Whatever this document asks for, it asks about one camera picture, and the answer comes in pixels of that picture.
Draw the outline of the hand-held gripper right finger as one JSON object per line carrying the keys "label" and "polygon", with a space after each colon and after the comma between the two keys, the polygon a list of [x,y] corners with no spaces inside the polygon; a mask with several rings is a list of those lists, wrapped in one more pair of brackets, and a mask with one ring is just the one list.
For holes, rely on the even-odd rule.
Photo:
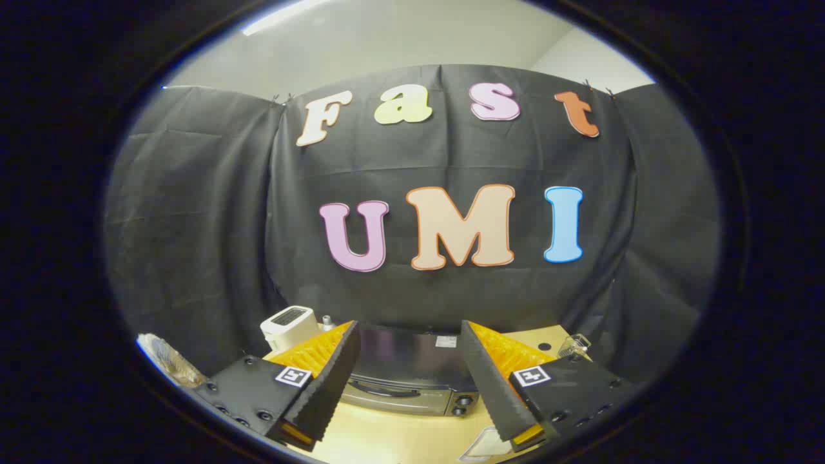
{"label": "hand-held gripper right finger", "polygon": [[577,438],[636,396],[633,383],[581,352],[549,356],[469,320],[460,353],[499,438],[515,451]]}

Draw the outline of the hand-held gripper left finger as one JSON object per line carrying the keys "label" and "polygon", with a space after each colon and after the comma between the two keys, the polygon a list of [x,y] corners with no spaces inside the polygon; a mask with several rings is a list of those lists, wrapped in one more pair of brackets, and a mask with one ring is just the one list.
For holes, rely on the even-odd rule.
{"label": "hand-held gripper left finger", "polygon": [[193,393],[245,429],[312,451],[325,435],[361,347],[360,324],[348,321],[270,360],[244,356]]}

